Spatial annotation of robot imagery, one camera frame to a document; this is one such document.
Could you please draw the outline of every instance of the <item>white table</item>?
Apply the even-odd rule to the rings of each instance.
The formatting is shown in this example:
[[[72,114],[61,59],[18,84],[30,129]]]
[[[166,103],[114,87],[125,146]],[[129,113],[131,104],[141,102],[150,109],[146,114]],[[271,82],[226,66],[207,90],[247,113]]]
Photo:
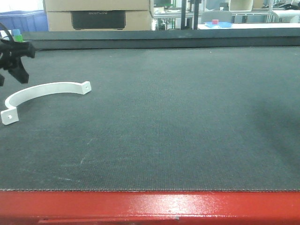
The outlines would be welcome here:
[[[214,30],[214,29],[255,29],[255,28],[300,28],[300,23],[233,23],[230,28],[214,27],[210,28],[205,24],[199,24],[200,30]]]

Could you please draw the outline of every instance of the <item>dark gray felt surface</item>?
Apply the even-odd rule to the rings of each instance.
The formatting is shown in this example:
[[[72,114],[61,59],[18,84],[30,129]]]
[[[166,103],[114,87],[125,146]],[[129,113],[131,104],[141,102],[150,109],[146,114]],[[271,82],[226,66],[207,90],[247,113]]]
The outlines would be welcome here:
[[[300,47],[72,50],[12,93],[90,81],[0,125],[0,189],[300,190]]]

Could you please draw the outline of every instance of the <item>blue tray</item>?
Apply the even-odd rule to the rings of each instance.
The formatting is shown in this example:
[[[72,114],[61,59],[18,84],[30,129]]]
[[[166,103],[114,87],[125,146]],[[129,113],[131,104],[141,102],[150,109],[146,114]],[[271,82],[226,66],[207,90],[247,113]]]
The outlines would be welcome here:
[[[205,23],[205,26],[207,26],[207,27],[216,27],[216,26],[219,26],[219,27],[221,27],[221,28],[230,28],[230,27],[232,27],[232,23],[230,23],[230,22],[219,22],[218,24],[212,24],[212,22],[206,22]]]

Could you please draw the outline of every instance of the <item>cardboard box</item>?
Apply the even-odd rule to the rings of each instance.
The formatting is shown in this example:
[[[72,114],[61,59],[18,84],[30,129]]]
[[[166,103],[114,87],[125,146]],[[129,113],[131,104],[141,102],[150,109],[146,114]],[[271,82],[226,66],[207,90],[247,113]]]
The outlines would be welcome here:
[[[47,12],[62,11],[150,11],[153,15],[154,0],[45,0]]]
[[[126,11],[126,25],[122,30],[151,30],[152,15],[149,11]],[[72,25],[71,12],[47,12],[49,31],[76,31]],[[116,29],[81,29],[102,31]]]
[[[253,0],[253,8],[262,8],[263,0]]]
[[[229,11],[251,11],[253,0],[230,0]]]
[[[45,0],[49,31],[151,30],[154,10],[153,5],[154,0]],[[85,29],[85,27],[83,29],[75,29],[77,26],[72,22],[72,15],[74,16],[74,12],[77,11],[90,11],[91,14],[103,14],[105,11],[125,11],[126,19],[124,21],[123,18],[124,26],[122,29],[109,29],[108,27],[105,29],[102,29],[103,27],[100,27],[101,29]],[[89,19],[89,15],[82,18],[86,19],[86,27],[88,27],[89,21],[91,21],[91,24],[95,21],[99,21],[97,19]]]

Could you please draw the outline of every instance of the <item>metal shelf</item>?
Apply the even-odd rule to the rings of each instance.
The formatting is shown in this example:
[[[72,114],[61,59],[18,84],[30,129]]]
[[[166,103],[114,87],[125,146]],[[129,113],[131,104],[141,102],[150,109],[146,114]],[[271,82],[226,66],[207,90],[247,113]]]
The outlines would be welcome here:
[[[272,15],[272,11],[273,11],[273,5],[274,5],[274,0],[269,0],[269,8],[267,10],[264,11],[250,11],[250,12],[243,12],[243,11],[231,11],[233,16],[236,15],[244,15],[244,16],[248,16],[248,15],[266,15],[268,16],[267,18],[267,22],[270,22],[271,20],[271,15]],[[202,16],[203,11],[199,12],[199,17]],[[187,18],[193,18],[194,17],[194,13],[186,13],[186,17]],[[166,12],[164,14],[154,14],[154,18],[155,19],[159,19],[159,18],[181,18],[181,12]]]

